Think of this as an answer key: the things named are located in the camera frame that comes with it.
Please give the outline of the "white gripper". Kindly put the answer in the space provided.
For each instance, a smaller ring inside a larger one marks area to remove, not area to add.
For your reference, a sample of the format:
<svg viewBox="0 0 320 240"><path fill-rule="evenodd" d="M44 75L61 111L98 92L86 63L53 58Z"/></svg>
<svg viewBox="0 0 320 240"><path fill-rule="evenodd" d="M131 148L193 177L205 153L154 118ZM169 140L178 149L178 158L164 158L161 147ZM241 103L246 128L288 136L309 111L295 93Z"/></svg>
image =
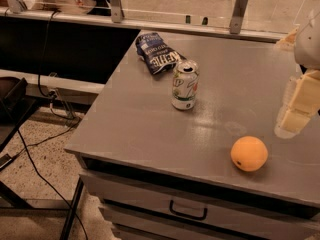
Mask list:
<svg viewBox="0 0 320 240"><path fill-rule="evenodd" d="M299 78L290 77L286 84L274 127L282 139L298 134L320 110L320 12L310 12L299 26L294 57L297 64L310 69Z"/></svg>

